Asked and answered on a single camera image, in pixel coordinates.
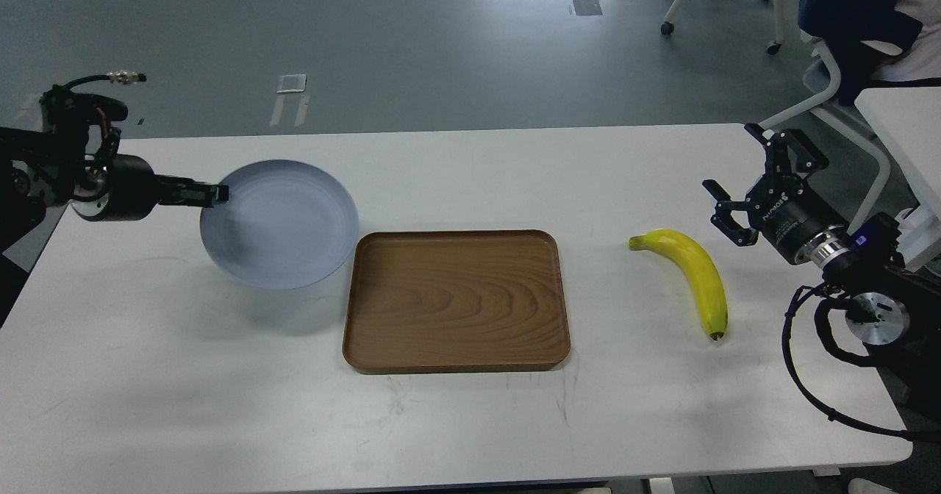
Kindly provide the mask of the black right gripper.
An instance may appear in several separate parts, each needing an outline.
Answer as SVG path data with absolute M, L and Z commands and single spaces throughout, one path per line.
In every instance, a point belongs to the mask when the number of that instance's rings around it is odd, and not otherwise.
M 714 179 L 702 181 L 715 199 L 710 223 L 739 247 L 756 245 L 759 232 L 787 263 L 807 262 L 802 248 L 829 230 L 844 232 L 849 223 L 806 183 L 814 172 L 827 169 L 829 159 L 800 129 L 764 129 L 756 123 L 744 129 L 762 146 L 762 178 L 749 190 L 749 223 L 742 226 L 734 212 L 748 203 L 733 201 Z

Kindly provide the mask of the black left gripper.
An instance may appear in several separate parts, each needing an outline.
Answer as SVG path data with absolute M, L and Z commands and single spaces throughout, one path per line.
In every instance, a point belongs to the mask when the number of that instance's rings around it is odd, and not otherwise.
M 138 221 L 154 207 L 214 208 L 229 201 L 228 185 L 212 185 L 178 176 L 156 176 L 142 158 L 118 155 L 107 167 L 110 189 L 87 203 L 88 221 Z

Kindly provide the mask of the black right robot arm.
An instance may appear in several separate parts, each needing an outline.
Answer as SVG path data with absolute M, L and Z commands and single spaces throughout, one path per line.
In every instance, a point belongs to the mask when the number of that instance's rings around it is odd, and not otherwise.
M 703 186 L 715 199 L 712 225 L 736 246 L 764 238 L 787 263 L 813 263 L 821 283 L 800 287 L 785 313 L 782 351 L 800 393 L 828 420 L 912 443 L 938 443 L 938 431 L 893 430 L 854 419 L 827 406 L 800 380 L 791 354 L 798 309 L 819 297 L 814 326 L 830 356 L 861 368 L 887 368 L 905 382 L 926 377 L 927 363 L 906 350 L 939 337 L 939 283 L 906 268 L 898 252 L 898 221 L 876 213 L 851 232 L 807 179 L 828 166 L 823 152 L 797 129 L 780 132 L 746 124 L 764 151 L 764 171 L 743 200 L 733 200 L 715 180 Z

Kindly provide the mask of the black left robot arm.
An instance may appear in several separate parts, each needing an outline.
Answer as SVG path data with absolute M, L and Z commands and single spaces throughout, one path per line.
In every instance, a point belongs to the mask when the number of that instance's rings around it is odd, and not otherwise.
M 156 206 L 215 208 L 229 201 L 226 185 L 159 175 L 144 159 L 121 154 L 118 122 L 128 118 L 127 106 L 75 91 L 91 82 L 145 80 L 118 70 L 51 86 L 38 100 L 40 130 L 1 129 L 3 250 L 54 208 L 71 206 L 86 221 L 139 221 Z

